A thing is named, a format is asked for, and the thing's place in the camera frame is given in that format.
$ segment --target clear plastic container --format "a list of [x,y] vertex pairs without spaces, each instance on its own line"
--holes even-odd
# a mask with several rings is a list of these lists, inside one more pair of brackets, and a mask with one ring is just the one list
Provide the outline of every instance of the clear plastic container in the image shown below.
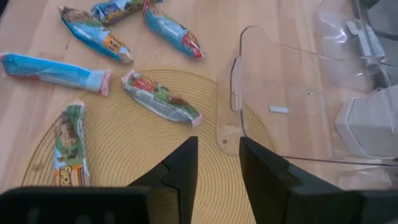
[[[313,51],[275,43],[258,26],[242,31],[230,72],[217,77],[217,141],[223,152],[238,155],[241,136],[262,138],[253,122],[259,119],[276,153],[332,184],[397,187],[386,181],[394,175],[367,172],[374,178],[367,181],[361,172],[398,171],[398,87],[390,82],[398,68],[376,56],[354,7],[345,0],[319,5]],[[355,19],[369,55],[348,27]],[[367,184],[377,181],[386,184]]]

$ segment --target wrapped snack bar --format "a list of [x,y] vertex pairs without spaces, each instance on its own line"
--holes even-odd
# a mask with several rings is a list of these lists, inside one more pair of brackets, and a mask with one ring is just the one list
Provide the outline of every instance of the wrapped snack bar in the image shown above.
[[102,24],[112,24],[144,7],[144,0],[112,0],[95,4],[91,9],[92,15]]
[[83,115],[85,104],[81,100],[71,103],[60,115],[54,127],[55,185],[86,187],[90,174],[86,161]]
[[65,6],[59,11],[70,31],[87,46],[118,62],[132,62],[131,52],[124,43],[88,12]]
[[195,35],[158,9],[149,0],[145,1],[143,14],[147,27],[177,50],[194,59],[202,59],[203,52]]
[[140,104],[171,121],[191,122],[195,127],[202,115],[181,96],[134,70],[121,78],[124,89]]
[[14,78],[31,78],[69,87],[82,88],[106,96],[108,71],[96,71],[67,63],[13,53],[0,53],[0,70]]

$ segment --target straw placemat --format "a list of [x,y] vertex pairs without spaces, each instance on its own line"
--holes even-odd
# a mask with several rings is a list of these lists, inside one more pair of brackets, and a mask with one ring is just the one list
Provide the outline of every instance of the straw placemat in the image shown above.
[[[126,186],[145,174],[189,136],[199,137],[198,182],[192,223],[254,223],[241,175],[239,158],[222,153],[216,143],[216,83],[176,68],[138,70],[181,94],[203,114],[192,129],[174,123],[136,103],[113,77],[107,97],[86,91],[74,99],[85,102],[84,132],[92,186]],[[264,125],[246,108],[246,122],[255,140],[275,146]],[[52,185],[53,124],[33,145],[22,185]]]

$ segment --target white machine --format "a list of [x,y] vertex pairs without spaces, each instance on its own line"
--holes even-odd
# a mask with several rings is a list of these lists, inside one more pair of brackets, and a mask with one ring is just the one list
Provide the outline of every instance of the white machine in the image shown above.
[[388,105],[398,98],[398,86],[345,103],[335,121],[348,151],[355,156],[398,157],[395,110]]

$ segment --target blue wrapper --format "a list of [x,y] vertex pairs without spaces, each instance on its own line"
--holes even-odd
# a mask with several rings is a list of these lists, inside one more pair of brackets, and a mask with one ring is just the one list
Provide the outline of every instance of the blue wrapper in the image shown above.
[[176,49],[191,58],[203,58],[203,52],[195,35],[158,9],[149,0],[145,1],[142,15],[144,16],[147,27],[152,32],[167,40]]
[[92,71],[67,63],[13,53],[0,53],[0,68],[10,77],[43,80],[104,96],[108,94],[111,75],[108,71]]
[[124,43],[88,12],[65,6],[59,11],[70,31],[87,46],[118,62],[132,62],[131,52]]
[[112,0],[98,3],[91,9],[91,14],[103,24],[112,24],[144,7],[144,0]]

